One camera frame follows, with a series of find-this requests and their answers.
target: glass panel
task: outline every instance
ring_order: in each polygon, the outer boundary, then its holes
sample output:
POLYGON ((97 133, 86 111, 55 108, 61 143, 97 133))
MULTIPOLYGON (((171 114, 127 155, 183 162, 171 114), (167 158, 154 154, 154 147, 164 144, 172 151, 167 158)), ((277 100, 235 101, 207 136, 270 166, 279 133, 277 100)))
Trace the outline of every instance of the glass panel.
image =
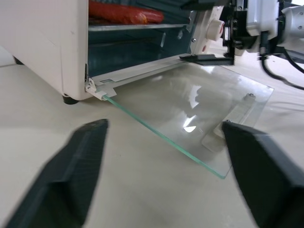
POLYGON ((254 126, 273 89, 219 66, 182 66, 115 89, 104 98, 214 174, 230 167, 224 120, 254 126))

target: sausage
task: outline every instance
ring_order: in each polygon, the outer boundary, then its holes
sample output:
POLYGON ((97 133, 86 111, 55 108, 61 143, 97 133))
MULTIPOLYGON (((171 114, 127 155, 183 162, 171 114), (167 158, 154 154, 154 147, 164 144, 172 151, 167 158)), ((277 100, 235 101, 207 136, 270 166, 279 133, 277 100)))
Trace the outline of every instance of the sausage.
POLYGON ((89 2, 89 15, 123 24, 160 23, 164 19, 162 12, 153 9, 105 4, 92 0, 89 2))
POLYGON ((89 16, 101 17, 113 23, 122 24, 147 24, 147 17, 139 11, 117 4, 104 4, 89 1, 89 16))

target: glass edge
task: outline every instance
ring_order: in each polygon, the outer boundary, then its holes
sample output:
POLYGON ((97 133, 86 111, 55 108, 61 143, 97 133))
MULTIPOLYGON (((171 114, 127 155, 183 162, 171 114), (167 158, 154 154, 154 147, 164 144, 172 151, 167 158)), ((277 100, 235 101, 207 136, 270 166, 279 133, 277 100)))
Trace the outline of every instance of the glass edge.
POLYGON ((221 179, 225 179, 231 169, 231 165, 230 168, 228 169, 227 173, 223 176, 219 173, 217 173, 214 169, 212 169, 211 167, 209 167, 208 165, 206 165, 205 163, 203 163, 200 159, 196 158, 195 156, 193 156, 192 154, 190 154, 189 152, 187 152, 185 149, 183 149, 181 146, 177 145, 175 142, 173 142, 171 139, 169 139, 167 136, 163 135, 162 133, 160 133, 159 131, 155 130, 153 127, 149 126, 145 121, 143 121, 141 118, 139 118, 138 116, 134 115, 132 112, 130 112, 129 110, 125 109, 124 107, 122 107, 120 104, 116 103, 114 100, 112 100, 111 98, 109 98, 108 96, 104 95, 103 98, 107 101, 109 101, 110 103, 112 103, 113 105, 115 105, 117 108, 123 110, 126 114, 128 114, 129 116, 131 116, 133 119, 135 119, 136 121, 138 121, 141 125, 145 126, 146 128, 148 128, 150 131, 152 131, 154 134, 158 135, 159 137, 161 137, 162 139, 164 139, 166 142, 168 142, 170 145, 172 145, 174 148, 176 148, 177 150, 179 150, 180 152, 182 152, 184 155, 186 155, 187 157, 191 158, 192 160, 194 160, 196 163, 198 163, 199 165, 202 165, 203 167, 205 167, 208 171, 212 172, 214 175, 216 175, 217 177, 221 178, 221 179))

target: metal rack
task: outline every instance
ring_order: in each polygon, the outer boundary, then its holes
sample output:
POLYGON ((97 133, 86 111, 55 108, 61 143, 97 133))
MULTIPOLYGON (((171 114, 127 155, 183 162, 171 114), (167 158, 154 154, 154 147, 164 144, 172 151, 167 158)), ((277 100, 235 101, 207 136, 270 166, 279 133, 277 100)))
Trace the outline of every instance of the metal rack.
POLYGON ((133 29, 169 29, 182 28, 187 24, 149 24, 149 25, 89 25, 90 32, 101 31, 118 31, 118 30, 133 30, 133 29))

